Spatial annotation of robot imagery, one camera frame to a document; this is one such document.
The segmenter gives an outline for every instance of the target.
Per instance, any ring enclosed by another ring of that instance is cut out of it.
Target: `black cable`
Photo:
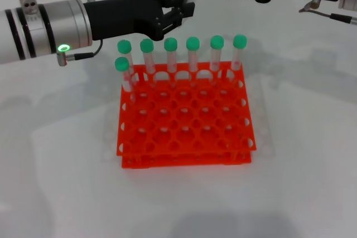
[[[103,47],[103,39],[100,40],[100,45],[99,45],[97,51],[94,52],[94,56],[96,56],[99,53],[99,51],[102,49],[102,47]]]
[[[304,9],[301,9],[301,10],[299,10],[299,12],[300,13],[302,13],[302,12],[310,12],[310,13],[313,13],[313,14],[317,14],[317,15],[320,15],[320,16],[323,16],[323,17],[330,18],[330,15],[328,15],[328,14],[325,14],[325,13],[322,13],[322,12],[319,12],[319,11],[312,11],[310,9],[308,11],[306,11]]]
[[[299,12],[300,13],[309,12],[309,13],[317,14],[317,15],[320,15],[320,16],[335,20],[335,21],[344,22],[344,23],[347,23],[347,24],[351,24],[351,21],[353,19],[353,17],[351,17],[351,16],[340,15],[340,14],[335,14],[335,13],[332,13],[331,15],[328,15],[328,14],[325,14],[325,13],[322,13],[322,12],[319,12],[319,11],[312,11],[311,9],[309,9],[308,11],[305,10],[305,9],[301,9],[301,10],[299,10]]]
[[[99,51],[102,49],[102,47],[103,47],[103,39],[100,40],[100,45],[99,45],[97,51],[95,51],[95,52],[88,52],[88,53],[77,53],[77,54],[74,54],[74,55],[73,55],[73,56],[74,56],[74,59],[75,59],[76,61],[78,61],[78,60],[93,58],[94,56],[96,56],[96,55],[99,53]]]

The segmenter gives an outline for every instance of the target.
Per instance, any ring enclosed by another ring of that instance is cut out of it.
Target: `test tube rack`
[[[209,71],[200,62],[191,79],[177,79],[188,63],[177,64],[169,80],[155,81],[166,64],[146,74],[145,65],[134,65],[132,92],[122,87],[117,155],[123,168],[237,165],[251,163],[256,150],[243,68]],[[211,78],[198,78],[201,72]]]

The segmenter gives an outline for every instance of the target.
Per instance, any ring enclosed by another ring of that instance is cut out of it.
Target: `green test tube cap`
[[[190,51],[197,51],[200,49],[200,40],[197,37],[192,36],[187,39],[186,47]]]
[[[119,72],[125,72],[128,71],[130,67],[129,61],[125,57],[119,57],[115,60],[115,68]]]
[[[154,42],[151,39],[144,39],[140,42],[140,49],[144,53],[150,53],[154,50]]]
[[[211,48],[221,50],[224,46],[223,36],[214,36],[211,38]]]
[[[132,44],[128,40],[121,40],[118,42],[118,51],[121,54],[128,54],[132,51]]]
[[[233,46],[238,50],[242,50],[247,46],[248,39],[246,36],[237,35],[234,37]]]
[[[164,48],[168,52],[177,50],[177,40],[173,37],[167,38],[163,44]]]

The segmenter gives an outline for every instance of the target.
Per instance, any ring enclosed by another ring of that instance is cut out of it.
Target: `green indicator light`
[[[67,44],[63,44],[58,47],[58,51],[60,51],[60,52],[66,52],[66,51],[69,51],[70,49],[71,49],[71,47]]]

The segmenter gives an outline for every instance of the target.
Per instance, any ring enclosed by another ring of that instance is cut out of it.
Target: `white tabletop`
[[[199,0],[169,34],[180,61],[189,36],[202,60],[212,35],[226,38],[225,60],[235,34],[249,37],[251,165],[121,169],[116,43],[131,40],[141,63],[143,35],[105,40],[96,58],[65,68],[53,55],[0,66],[0,237],[354,237],[357,28],[298,14],[306,3]]]

